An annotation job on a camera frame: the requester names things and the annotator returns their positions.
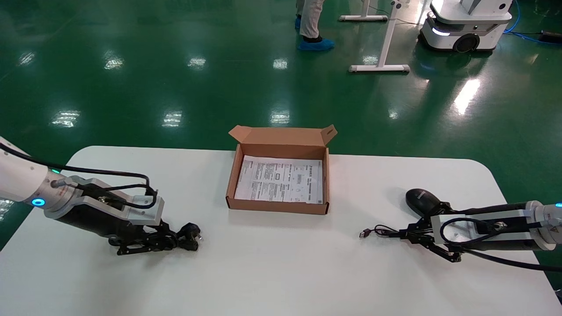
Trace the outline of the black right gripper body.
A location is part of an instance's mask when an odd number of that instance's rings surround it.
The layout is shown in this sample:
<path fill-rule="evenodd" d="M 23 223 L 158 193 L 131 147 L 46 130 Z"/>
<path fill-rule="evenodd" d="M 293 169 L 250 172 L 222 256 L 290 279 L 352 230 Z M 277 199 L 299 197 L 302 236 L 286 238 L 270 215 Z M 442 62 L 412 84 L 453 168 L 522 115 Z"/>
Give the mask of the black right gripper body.
<path fill-rule="evenodd" d="M 434 242 L 476 251 L 538 251 L 545 241 L 534 211 L 540 202 L 470 208 L 432 216 Z"/>

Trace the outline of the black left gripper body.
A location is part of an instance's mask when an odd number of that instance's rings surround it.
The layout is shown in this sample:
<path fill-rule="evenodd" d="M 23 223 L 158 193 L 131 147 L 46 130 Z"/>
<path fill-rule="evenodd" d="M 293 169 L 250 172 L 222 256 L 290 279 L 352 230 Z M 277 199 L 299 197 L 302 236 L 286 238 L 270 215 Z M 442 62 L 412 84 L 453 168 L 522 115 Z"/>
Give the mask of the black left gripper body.
<path fill-rule="evenodd" d="M 55 212 L 55 220 L 92 232 L 108 240 L 112 246 L 163 246 L 161 231 L 149 233 L 143 225 L 116 218 L 88 205 L 66 207 Z"/>

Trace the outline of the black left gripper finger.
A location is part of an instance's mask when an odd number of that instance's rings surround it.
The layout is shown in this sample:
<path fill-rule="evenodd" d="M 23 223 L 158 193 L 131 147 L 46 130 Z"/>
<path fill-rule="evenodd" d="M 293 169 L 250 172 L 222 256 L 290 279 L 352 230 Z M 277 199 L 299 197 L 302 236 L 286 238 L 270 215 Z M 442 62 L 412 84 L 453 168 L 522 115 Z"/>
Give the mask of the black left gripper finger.
<path fill-rule="evenodd" d="M 178 241 L 177 234 L 170 229 L 169 224 L 160 221 L 158 225 L 146 226 L 155 230 L 154 232 L 146 232 L 146 241 Z"/>
<path fill-rule="evenodd" d="M 177 247 L 176 242 L 171 241 L 157 241 L 157 242 L 150 242 L 145 243 L 146 240 L 136 243 L 128 243 L 128 244 L 121 244 L 118 247 L 117 256 L 123 255 L 133 255 L 133 254 L 141 254 L 147 252 L 161 252 L 161 251 L 171 251 Z"/>

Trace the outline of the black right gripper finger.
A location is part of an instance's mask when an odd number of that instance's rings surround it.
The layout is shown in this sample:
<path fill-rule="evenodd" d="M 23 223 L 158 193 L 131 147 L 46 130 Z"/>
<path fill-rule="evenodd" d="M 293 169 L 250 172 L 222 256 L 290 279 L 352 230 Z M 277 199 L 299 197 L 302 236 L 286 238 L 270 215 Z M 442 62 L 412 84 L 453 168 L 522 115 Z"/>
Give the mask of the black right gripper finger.
<path fill-rule="evenodd" d="M 432 238 L 410 238 L 410 243 L 419 244 L 448 262 L 461 262 L 461 254 L 459 252 L 449 251 L 436 245 Z"/>
<path fill-rule="evenodd" d="M 400 239 L 410 240 L 432 233 L 433 226 L 430 222 L 430 218 L 432 216 L 445 214 L 446 212 L 452 212 L 450 202 L 438 202 L 430 206 L 415 205 L 413 202 L 406 202 L 406 204 L 420 216 L 420 219 L 416 223 L 409 224 L 406 229 L 399 230 Z"/>

